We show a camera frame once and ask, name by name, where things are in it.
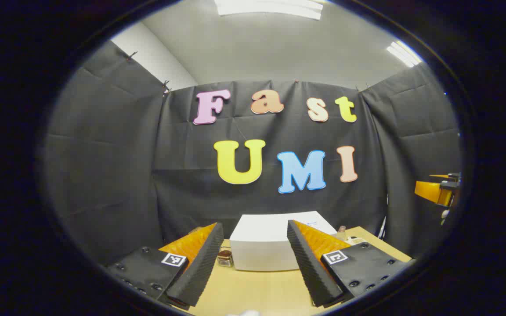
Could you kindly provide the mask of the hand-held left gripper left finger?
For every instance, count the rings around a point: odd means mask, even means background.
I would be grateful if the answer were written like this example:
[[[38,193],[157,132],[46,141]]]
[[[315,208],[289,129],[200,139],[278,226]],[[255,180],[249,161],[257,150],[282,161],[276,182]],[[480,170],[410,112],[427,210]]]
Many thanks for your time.
[[[189,308],[205,290],[223,240],[223,225],[213,223],[161,248],[142,246],[107,269],[150,299]]]

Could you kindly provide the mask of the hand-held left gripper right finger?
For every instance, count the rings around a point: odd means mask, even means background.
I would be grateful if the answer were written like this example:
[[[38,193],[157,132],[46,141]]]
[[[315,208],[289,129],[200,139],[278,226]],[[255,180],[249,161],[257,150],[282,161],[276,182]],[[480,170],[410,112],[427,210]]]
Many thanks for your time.
[[[362,240],[350,244],[296,220],[287,238],[316,307],[330,307],[370,292],[411,266]]]

